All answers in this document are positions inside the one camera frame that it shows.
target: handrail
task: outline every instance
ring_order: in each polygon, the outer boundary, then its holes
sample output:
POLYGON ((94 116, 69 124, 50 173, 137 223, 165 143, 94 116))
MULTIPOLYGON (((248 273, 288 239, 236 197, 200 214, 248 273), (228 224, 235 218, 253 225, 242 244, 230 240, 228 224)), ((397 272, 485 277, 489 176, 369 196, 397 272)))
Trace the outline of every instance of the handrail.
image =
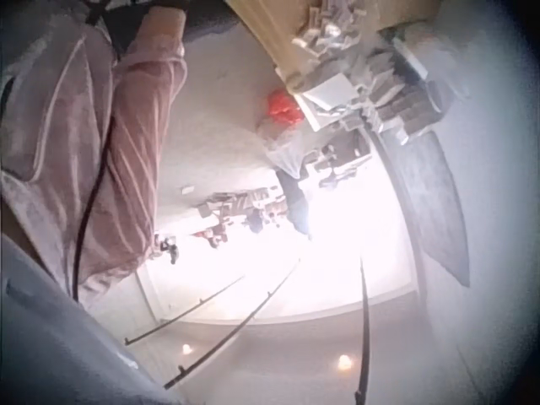
POLYGON ((161 325, 155 327, 154 329, 150 329, 148 332, 145 332, 143 333, 142 335, 139 335, 133 339, 128 339, 127 337, 124 339, 124 343, 126 344, 126 346, 129 346, 130 344, 134 344, 135 342, 138 342, 139 340, 142 340, 154 333, 156 333, 157 331, 160 331, 161 329, 163 329, 164 327, 167 327, 169 326, 171 323, 173 322, 176 322, 178 321, 179 319, 181 319, 182 317, 188 315, 188 314, 191 314, 194 310, 196 310, 197 308, 200 308, 201 306, 203 306, 204 304, 206 304, 207 302, 209 302, 210 300, 213 300, 215 297, 217 297, 218 295, 220 295, 221 293, 223 293, 224 291, 226 291, 227 289, 229 289, 229 287, 232 287, 233 285, 235 285, 236 283, 238 283, 240 280, 242 280, 243 278, 245 277, 245 275, 241 276, 241 277, 238 277, 235 281, 233 281, 231 284, 223 287, 220 291, 218 291, 217 293, 214 293, 212 295, 210 295, 209 297, 207 297, 206 299, 200 299, 199 300, 199 303, 192 306, 189 310, 186 310, 185 312, 182 312, 179 316, 176 316, 174 317, 173 319, 171 320, 168 320, 167 322, 165 323, 162 323, 161 325))
POLYGON ((290 277, 290 275, 293 273, 296 268, 298 268, 298 265, 300 264, 300 260, 294 265, 294 267, 291 269, 290 272, 287 273, 285 278, 281 283, 278 284, 278 287, 274 289, 272 292, 268 292, 267 298, 264 299, 264 301, 259 304, 259 306, 250 314, 247 316, 247 318, 242 321, 240 325, 235 327, 227 336, 225 336, 223 339, 221 339, 218 344, 216 344, 213 348, 208 350, 199 360, 197 360, 195 363, 190 365, 187 369, 184 369, 183 367, 179 367, 180 374, 174 377, 172 380, 168 381, 163 387, 165 390, 170 389, 175 384, 180 382, 182 379, 186 378, 188 375, 190 375, 199 365, 202 365, 206 360, 208 360, 210 357, 212 357, 218 350, 220 350, 236 333, 238 333, 247 323, 253 319, 253 316, 257 314, 258 311, 262 309, 262 307, 278 292, 278 290, 281 288, 281 286, 287 281, 287 279, 290 277))
POLYGON ((362 306, 364 313, 364 327, 362 337, 362 366, 358 390, 354 393, 356 405, 364 405, 368 391, 368 379, 370 376, 370 304, 368 303, 368 289, 365 285, 364 262, 360 258, 360 275, 362 277, 362 306))

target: black railing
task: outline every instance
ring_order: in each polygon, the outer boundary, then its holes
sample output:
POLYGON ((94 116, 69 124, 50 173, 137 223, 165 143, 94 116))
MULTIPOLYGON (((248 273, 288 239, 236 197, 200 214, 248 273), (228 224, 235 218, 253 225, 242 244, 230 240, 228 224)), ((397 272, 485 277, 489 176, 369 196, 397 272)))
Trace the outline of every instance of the black railing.
POLYGON ((124 343, 126 344, 126 346, 129 346, 130 344, 134 344, 135 342, 138 342, 139 340, 143 340, 144 338, 147 338, 148 336, 156 333, 157 331, 160 331, 161 329, 163 329, 164 327, 167 327, 169 326, 171 323, 173 322, 176 322, 178 321, 179 319, 183 318, 184 316, 188 315, 188 314, 191 314, 194 310, 196 310, 197 308, 200 308, 201 306, 203 306, 204 304, 206 304, 207 302, 209 302, 210 300, 213 300, 214 298, 216 298, 218 295, 220 295, 221 293, 223 293, 224 291, 226 291, 227 289, 229 289, 230 287, 232 287, 233 285, 235 285, 236 283, 238 283, 240 280, 242 280, 243 278, 245 277, 244 276, 241 276, 241 277, 238 277, 235 281, 233 281, 231 284, 223 287, 220 291, 218 291, 217 293, 215 294, 212 294, 210 295, 209 297, 205 298, 204 300, 203 299, 200 299, 199 300, 199 303, 192 306, 189 310, 186 310, 185 312, 182 312, 179 316, 175 316, 173 319, 167 321, 167 322, 164 322, 162 323, 161 325, 155 327, 154 329, 150 329, 148 332, 145 332, 143 333, 142 335, 140 336, 137 336, 137 337, 134 337, 133 339, 128 339, 127 337, 124 339, 124 343))
POLYGON ((206 360, 208 360, 210 357, 212 357, 218 350, 220 350, 236 333, 238 333, 247 323, 253 319, 253 316, 257 314, 258 311, 262 309, 262 307, 278 292, 278 290, 281 288, 282 285, 284 285, 285 281, 290 277, 290 275, 293 273, 294 270, 298 267, 300 264, 300 261, 296 263, 296 265, 291 269, 290 272, 287 273, 285 278, 282 280, 281 283, 278 284, 278 287, 274 289, 272 292, 268 292, 267 297, 264 299, 264 301, 259 304, 259 306, 250 314, 247 316, 247 318, 235 329, 233 329, 227 336, 225 336, 223 339, 221 339, 218 344, 216 344, 213 348, 208 350, 199 360, 197 360, 195 363, 190 365, 188 368, 184 369, 183 367, 179 367, 180 374, 174 377, 172 380, 167 382, 163 387, 165 390, 170 389, 175 384, 180 382, 182 379, 186 378, 188 375, 190 375, 199 365, 202 365, 206 360))

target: paper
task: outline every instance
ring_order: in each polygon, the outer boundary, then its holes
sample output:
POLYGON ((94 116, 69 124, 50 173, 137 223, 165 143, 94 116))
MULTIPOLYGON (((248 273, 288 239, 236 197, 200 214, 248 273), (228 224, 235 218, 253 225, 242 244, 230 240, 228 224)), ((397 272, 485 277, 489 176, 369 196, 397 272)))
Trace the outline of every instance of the paper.
POLYGON ((303 96, 323 110, 330 111, 357 98, 358 91, 343 73, 338 73, 326 82, 304 92, 303 96))

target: gray rug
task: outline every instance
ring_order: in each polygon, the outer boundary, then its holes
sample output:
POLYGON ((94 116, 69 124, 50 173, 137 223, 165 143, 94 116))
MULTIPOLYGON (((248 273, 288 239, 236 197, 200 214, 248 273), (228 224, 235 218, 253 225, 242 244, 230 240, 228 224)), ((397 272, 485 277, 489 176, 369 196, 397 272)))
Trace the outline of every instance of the gray rug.
POLYGON ((410 196, 422 248, 469 287, 467 229, 439 139, 430 132, 404 146, 385 145, 410 196))

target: black cable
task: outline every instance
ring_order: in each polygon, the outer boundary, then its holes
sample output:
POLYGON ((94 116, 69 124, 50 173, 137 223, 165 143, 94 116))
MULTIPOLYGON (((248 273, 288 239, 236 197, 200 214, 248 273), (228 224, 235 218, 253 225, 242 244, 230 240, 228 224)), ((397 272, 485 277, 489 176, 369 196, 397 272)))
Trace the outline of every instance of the black cable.
POLYGON ((362 310, 364 315, 364 327, 362 337, 362 367, 358 390, 354 393, 356 405, 364 405, 368 391, 368 379, 370 376, 370 305, 368 303, 368 289, 365 285, 364 263, 360 260, 360 273, 362 276, 362 310))
MULTIPOLYGON (((90 7, 90 12, 88 16, 86 17, 85 23, 92 26, 95 26, 96 24, 98 24, 98 21, 100 21, 101 16, 105 12, 110 2, 111 0, 100 0, 100 2, 95 5, 90 6, 89 4, 87 4, 90 7)), ((107 156, 109 153, 109 148, 111 146, 111 134, 112 134, 112 129, 114 126, 115 126, 114 118, 111 118, 111 122, 109 123, 109 129, 107 130, 107 134, 105 135, 105 143, 103 145, 103 150, 101 151, 100 168, 98 170, 98 175, 95 179, 95 183, 94 183, 94 186, 92 187, 92 191, 90 192, 88 201, 86 202, 86 207, 84 208, 83 217, 81 218, 81 224, 78 227, 77 240, 75 242, 75 256, 73 259, 73 276, 72 276, 72 297, 76 302, 78 302, 78 276, 80 274, 84 236, 86 235, 86 229, 88 227, 88 222, 90 220, 90 214, 92 213, 92 207, 94 206, 95 199, 98 195, 98 191, 101 186, 101 182, 103 181, 103 177, 105 176, 105 169, 107 166, 107 156)))
POLYGON ((101 182, 103 181, 103 178, 105 176, 105 170, 107 167, 107 156, 109 153, 109 149, 111 148, 111 139, 112 139, 111 134, 112 134, 112 130, 114 126, 115 126, 114 118, 111 118, 111 123, 109 124, 109 130, 107 131, 107 134, 105 137, 105 144, 103 145, 103 151, 101 152, 100 169, 95 179, 94 187, 92 187, 92 191, 90 192, 90 196, 88 198, 88 201, 86 202, 86 207, 84 209, 83 217, 81 219, 81 225, 78 227, 77 242, 75 244, 75 258, 73 261, 73 279, 72 279, 73 299, 77 302, 78 302, 78 275, 80 273, 81 256, 83 254, 84 236, 86 235, 86 229, 88 227, 88 222, 90 220, 90 214, 92 213, 92 207, 94 206, 95 199, 97 198, 98 191, 100 190, 100 187, 101 187, 101 182))

